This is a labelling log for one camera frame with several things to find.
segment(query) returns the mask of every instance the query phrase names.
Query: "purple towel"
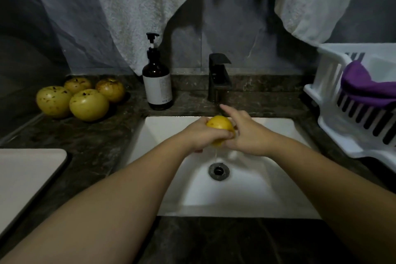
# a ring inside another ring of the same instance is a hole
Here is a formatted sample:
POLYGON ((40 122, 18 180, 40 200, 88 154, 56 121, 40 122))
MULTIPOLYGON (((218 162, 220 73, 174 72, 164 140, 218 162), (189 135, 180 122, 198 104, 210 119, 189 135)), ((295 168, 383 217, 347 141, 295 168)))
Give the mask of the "purple towel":
POLYGON ((375 82, 359 61, 352 61, 341 77, 341 88, 354 101, 392 110, 396 106, 396 82, 375 82))

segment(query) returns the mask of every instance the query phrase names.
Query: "drain plug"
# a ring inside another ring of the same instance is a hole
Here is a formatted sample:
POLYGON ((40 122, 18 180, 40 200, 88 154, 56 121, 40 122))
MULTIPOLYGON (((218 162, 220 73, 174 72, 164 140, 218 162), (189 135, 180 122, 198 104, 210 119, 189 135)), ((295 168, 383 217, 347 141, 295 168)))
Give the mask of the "drain plug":
POLYGON ((230 169, 223 163, 214 163, 209 166, 209 175, 212 179, 222 181, 230 176, 230 169))

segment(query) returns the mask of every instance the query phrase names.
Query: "amber glass bottle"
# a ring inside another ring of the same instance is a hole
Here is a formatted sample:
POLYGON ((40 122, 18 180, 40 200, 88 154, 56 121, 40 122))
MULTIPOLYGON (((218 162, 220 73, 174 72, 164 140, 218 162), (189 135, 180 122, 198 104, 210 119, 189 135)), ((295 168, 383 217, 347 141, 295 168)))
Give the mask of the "amber glass bottle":
POLYGON ((162 111, 173 105, 173 99, 169 69, 161 64, 160 52, 154 47, 154 39, 158 36, 156 33, 147 33, 151 44, 147 51, 149 63, 144 66, 142 75, 149 106, 153 110, 162 111))

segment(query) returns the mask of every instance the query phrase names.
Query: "hand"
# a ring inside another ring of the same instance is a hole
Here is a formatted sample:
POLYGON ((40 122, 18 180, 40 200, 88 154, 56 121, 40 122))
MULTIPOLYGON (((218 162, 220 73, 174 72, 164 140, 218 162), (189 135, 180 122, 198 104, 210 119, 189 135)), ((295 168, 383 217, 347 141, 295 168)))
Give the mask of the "hand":
POLYGON ((239 131, 237 138, 226 140, 223 146, 254 156, 269 157, 282 135, 252 120, 246 111, 221 104, 220 107, 234 120, 239 131))
POLYGON ((225 129, 206 126, 208 121, 209 118, 201 117, 177 134, 179 136, 183 136, 183 138, 191 145, 191 152, 202 152, 202 149, 211 144, 214 140, 232 139, 234 137, 232 132, 225 129))

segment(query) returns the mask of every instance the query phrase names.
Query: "sink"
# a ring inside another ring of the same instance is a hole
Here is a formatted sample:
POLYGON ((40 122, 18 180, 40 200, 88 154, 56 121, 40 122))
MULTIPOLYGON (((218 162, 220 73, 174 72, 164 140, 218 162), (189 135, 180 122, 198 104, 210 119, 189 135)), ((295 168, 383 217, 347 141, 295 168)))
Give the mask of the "sink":
MULTIPOLYGON (((198 118, 147 117, 136 129, 116 170, 138 159, 198 118)), ((317 149, 292 119, 253 120, 317 149)), ((188 156, 182 162, 158 215, 320 219, 304 193, 274 161, 212 146, 205 148, 203 153, 188 156)))

